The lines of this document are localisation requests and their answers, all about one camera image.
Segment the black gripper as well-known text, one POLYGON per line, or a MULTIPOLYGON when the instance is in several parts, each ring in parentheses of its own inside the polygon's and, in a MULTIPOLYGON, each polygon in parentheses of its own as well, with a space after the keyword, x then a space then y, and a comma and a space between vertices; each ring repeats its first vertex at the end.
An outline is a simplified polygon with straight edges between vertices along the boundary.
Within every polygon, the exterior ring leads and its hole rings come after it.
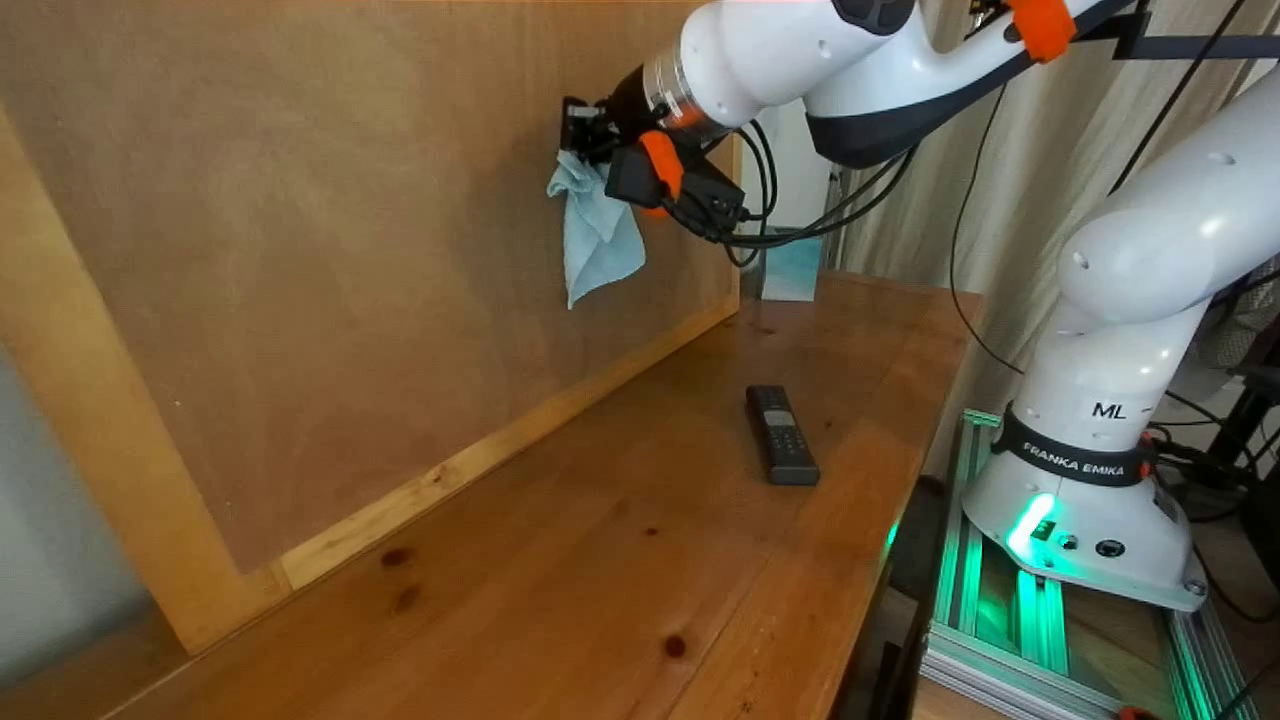
POLYGON ((651 132, 661 116, 650 103, 645 71, 632 66, 604 103, 568 97, 561 103, 561 134, 577 158, 604 167, 611 151, 651 132))

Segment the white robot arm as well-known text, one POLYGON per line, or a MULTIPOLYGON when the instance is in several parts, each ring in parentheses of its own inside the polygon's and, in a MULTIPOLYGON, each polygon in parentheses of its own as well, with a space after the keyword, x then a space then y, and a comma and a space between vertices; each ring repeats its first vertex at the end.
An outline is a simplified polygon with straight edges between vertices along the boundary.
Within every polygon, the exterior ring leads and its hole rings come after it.
MULTIPOLYGON (((1001 0, 942 53, 917 0, 708 0, 604 100, 568 100, 561 145, 618 201, 732 245, 744 193, 708 151, 795 100, 822 154, 879 165, 1129 0, 1001 0)), ((1189 517, 1140 437, 1214 295, 1280 250, 1280 75, 1136 170, 1065 245, 1061 295, 965 517, 1020 566, 1194 612, 1208 597, 1189 517)))

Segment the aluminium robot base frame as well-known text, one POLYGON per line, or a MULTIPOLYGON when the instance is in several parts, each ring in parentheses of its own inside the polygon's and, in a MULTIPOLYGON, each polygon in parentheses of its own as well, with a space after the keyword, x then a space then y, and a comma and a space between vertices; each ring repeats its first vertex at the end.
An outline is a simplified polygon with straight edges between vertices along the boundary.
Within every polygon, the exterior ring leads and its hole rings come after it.
MULTIPOLYGON (((956 429, 954 493, 1001 419, 956 429)), ((919 675, 1001 720, 1263 720, 1214 602, 1194 617, 1028 575, 949 498, 919 675)))

